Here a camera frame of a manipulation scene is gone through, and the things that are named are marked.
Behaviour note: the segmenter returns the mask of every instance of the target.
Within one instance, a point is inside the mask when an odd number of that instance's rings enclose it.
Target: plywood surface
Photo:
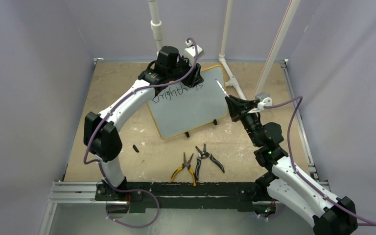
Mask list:
[[[202,63],[208,68],[217,63]],[[229,63],[232,72],[239,80],[246,97],[251,99],[263,63]],[[105,109],[118,99],[129,87],[147,63],[99,63],[97,64],[83,114],[74,139],[70,161],[65,181],[97,182],[101,174],[97,164],[84,165],[83,156],[83,125],[85,115]],[[264,86],[264,91],[270,93],[274,104],[289,100],[289,93],[279,64],[274,64]],[[227,88],[229,94],[237,95],[233,88]],[[282,126],[286,139],[287,126],[293,112],[293,106],[286,105],[274,110],[265,110],[261,114],[263,124],[276,122]],[[202,161],[200,179],[202,182],[244,182],[254,181],[263,175],[266,169],[259,166],[255,160],[253,147],[246,131],[240,122],[231,122],[229,116],[218,120],[218,125],[207,124],[190,132],[187,139],[184,135],[170,140],[162,140],[149,113],[147,105],[142,106],[124,125],[120,132],[123,150],[119,155],[122,170],[128,181],[169,181],[171,174],[183,161],[183,152],[187,155],[195,153],[195,146],[207,144],[207,150],[217,158],[225,168],[225,173],[209,159]],[[140,150],[136,153],[132,145]],[[308,172],[305,152],[298,132],[298,125],[293,124],[291,130],[291,145],[296,163]],[[287,150],[286,140],[281,146]],[[195,168],[196,160],[192,159],[191,167]],[[183,170],[175,181],[190,182],[192,178],[188,171]]]

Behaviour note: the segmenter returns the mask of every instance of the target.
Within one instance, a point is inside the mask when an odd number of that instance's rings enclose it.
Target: pvc pipe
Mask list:
[[[220,54],[218,55],[218,60],[224,67],[225,71],[227,72],[230,80],[226,82],[227,87],[234,87],[234,89],[237,91],[238,96],[241,99],[246,99],[246,96],[244,95],[243,91],[241,90],[241,87],[234,76],[234,74],[231,72],[230,67],[228,67],[228,64],[226,62],[225,57],[225,50],[226,50],[226,45],[227,45],[227,37],[228,37],[228,27],[230,26],[230,19],[231,19],[231,11],[233,9],[233,0],[227,0],[227,10],[226,10],[226,19],[224,21],[224,30],[223,30],[223,38],[221,42],[221,51]]]
[[[159,51],[164,46],[162,43],[162,22],[159,19],[158,2],[156,0],[149,0],[149,10],[152,20],[150,26],[153,32],[153,38],[156,40],[156,48]]]
[[[240,99],[246,100],[246,96],[244,95],[243,91],[241,90],[240,84],[238,83],[237,79],[235,78],[235,76],[231,72],[230,68],[228,67],[226,59],[220,58],[219,61],[223,65],[223,67],[226,70],[228,76],[230,77],[230,80],[228,82],[226,82],[226,86],[227,87],[234,87],[234,89],[235,89],[235,91],[237,91]]]
[[[226,45],[227,45],[227,37],[228,37],[228,27],[230,26],[230,19],[231,19],[231,10],[233,9],[233,0],[227,1],[227,10],[226,10],[226,19],[224,21],[224,31],[223,31],[223,40],[221,42],[221,51],[219,58],[224,58]]]
[[[282,20],[282,24],[280,25],[275,41],[272,45],[272,49],[270,50],[269,57],[267,58],[266,64],[264,65],[263,71],[261,72],[260,79],[258,80],[253,97],[261,93],[261,91],[263,90],[264,83],[266,82],[267,76],[272,69],[273,62],[278,55],[280,46],[282,45],[286,32],[290,27],[290,23],[292,22],[293,16],[295,16],[300,2],[301,0],[290,0],[289,2],[289,6],[287,7],[286,13]]]

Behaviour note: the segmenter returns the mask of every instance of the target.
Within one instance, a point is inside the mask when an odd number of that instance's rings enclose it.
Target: pliers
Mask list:
[[[210,154],[209,152],[207,152],[205,144],[204,144],[203,151],[201,151],[201,149],[198,148],[197,146],[195,148],[197,149],[197,151],[199,153],[199,156],[197,158],[197,166],[195,167],[195,177],[196,177],[195,179],[196,179],[196,181],[198,181],[198,175],[200,173],[201,160],[205,159],[205,158],[209,158],[214,164],[217,165],[218,168],[221,169],[221,171],[223,173],[225,173],[223,164],[221,164],[217,159],[215,159],[215,157],[212,154]]]
[[[194,182],[192,183],[195,186],[197,186],[197,182],[196,182],[196,179],[195,179],[195,175],[194,175],[194,171],[192,170],[191,168],[191,160],[192,160],[192,156],[194,156],[194,154],[191,155],[191,157],[189,158],[189,161],[187,161],[186,157],[185,157],[185,152],[184,152],[184,163],[182,163],[182,166],[180,166],[178,169],[176,169],[176,171],[172,174],[172,177],[171,177],[171,182],[174,182],[174,179],[175,179],[175,176],[182,170],[185,168],[185,166],[188,168],[189,172],[191,173],[192,175],[192,179],[194,180]]]

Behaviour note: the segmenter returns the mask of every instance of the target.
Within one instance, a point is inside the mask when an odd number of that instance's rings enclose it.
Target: yellow-handled pliers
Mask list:
[[[184,152],[184,163],[182,163],[182,166],[180,166],[178,169],[176,169],[176,171],[172,174],[172,177],[171,177],[171,182],[174,182],[174,179],[175,179],[175,176],[182,170],[185,168],[185,166],[188,168],[189,172],[191,173],[192,175],[192,179],[194,180],[194,182],[192,183],[195,186],[197,186],[197,182],[195,180],[195,175],[194,175],[194,171],[191,169],[191,160],[192,160],[192,156],[194,156],[194,154],[191,155],[191,157],[189,158],[189,160],[187,161],[187,158],[185,156],[185,152]]]

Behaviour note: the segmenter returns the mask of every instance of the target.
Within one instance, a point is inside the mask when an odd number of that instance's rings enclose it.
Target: gray wall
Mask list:
[[[376,1],[322,1],[288,70],[319,175],[376,220]]]
[[[94,57],[110,60],[152,60],[156,46],[147,0],[65,0]],[[321,0],[302,0],[278,54],[289,58]],[[265,60],[289,0],[235,1],[226,58]],[[194,37],[203,59],[218,59],[226,0],[158,0],[164,43],[183,48]]]
[[[92,59],[61,0],[0,0],[0,235],[37,234]]]

